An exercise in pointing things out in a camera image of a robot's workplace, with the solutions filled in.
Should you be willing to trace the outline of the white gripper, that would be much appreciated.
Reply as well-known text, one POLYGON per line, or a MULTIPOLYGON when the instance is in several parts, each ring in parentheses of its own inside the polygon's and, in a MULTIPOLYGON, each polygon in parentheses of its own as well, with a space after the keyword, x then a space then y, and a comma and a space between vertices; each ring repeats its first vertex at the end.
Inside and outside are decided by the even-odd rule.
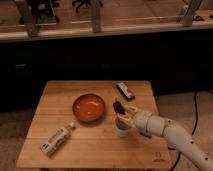
POLYGON ((147 131, 147 124, 153 113, 147 110, 137 112, 138 109, 134 106, 125 106, 125 111, 135 116, 132 118, 127 115, 118 114, 117 117, 128 127, 135 125, 135 128, 141 135, 151 138, 152 134, 147 131))

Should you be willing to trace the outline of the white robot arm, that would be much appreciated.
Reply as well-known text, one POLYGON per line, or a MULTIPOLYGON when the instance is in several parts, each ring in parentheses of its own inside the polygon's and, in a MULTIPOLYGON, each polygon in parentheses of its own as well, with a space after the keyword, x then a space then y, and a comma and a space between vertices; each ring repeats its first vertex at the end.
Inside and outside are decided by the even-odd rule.
POLYGON ((118 107, 115 111, 121 121, 130 127, 134 126, 142 135, 163 138, 200 171, 213 171, 213 160, 199 148, 192 135, 178 122, 134 106, 118 107))

